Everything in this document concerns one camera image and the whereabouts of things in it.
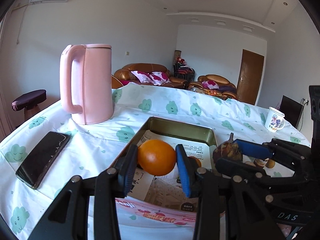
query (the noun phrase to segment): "white mug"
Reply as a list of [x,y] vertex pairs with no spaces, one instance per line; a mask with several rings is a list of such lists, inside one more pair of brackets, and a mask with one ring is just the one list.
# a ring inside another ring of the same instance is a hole
[[285,126],[284,113],[279,110],[269,107],[269,112],[264,125],[270,132],[276,132],[277,130],[283,129]]

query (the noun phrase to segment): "purple stool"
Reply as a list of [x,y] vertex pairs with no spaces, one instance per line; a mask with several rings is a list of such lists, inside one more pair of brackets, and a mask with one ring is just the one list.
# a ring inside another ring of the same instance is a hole
[[38,106],[47,99],[46,90],[40,89],[19,96],[12,102],[12,109],[20,111],[24,109],[24,121],[29,120],[40,112]]

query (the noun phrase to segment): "pink pitcher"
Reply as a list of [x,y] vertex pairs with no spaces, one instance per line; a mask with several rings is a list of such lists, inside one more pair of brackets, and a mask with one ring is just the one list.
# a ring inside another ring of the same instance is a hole
[[78,124],[95,124],[113,115],[111,46],[68,45],[60,60],[62,108]]

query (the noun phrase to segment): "stool seat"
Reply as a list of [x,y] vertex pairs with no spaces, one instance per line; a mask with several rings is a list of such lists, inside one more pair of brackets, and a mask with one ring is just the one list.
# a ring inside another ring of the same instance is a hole
[[39,89],[39,90],[31,91],[15,99],[12,102],[12,109],[14,111],[20,111],[24,108],[28,110],[35,107],[37,104],[42,103],[46,99],[47,99],[46,90]]

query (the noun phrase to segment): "orange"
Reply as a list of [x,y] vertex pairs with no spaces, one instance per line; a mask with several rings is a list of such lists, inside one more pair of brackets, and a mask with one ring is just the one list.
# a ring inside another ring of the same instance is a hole
[[192,159],[195,159],[196,162],[197,162],[197,164],[198,164],[198,166],[201,167],[201,161],[200,161],[198,158],[196,158],[196,157],[194,157],[194,156],[188,156],[188,157],[189,157],[189,158],[192,158]]
[[175,150],[161,140],[148,140],[138,147],[138,163],[149,174],[163,176],[173,170],[177,161]]

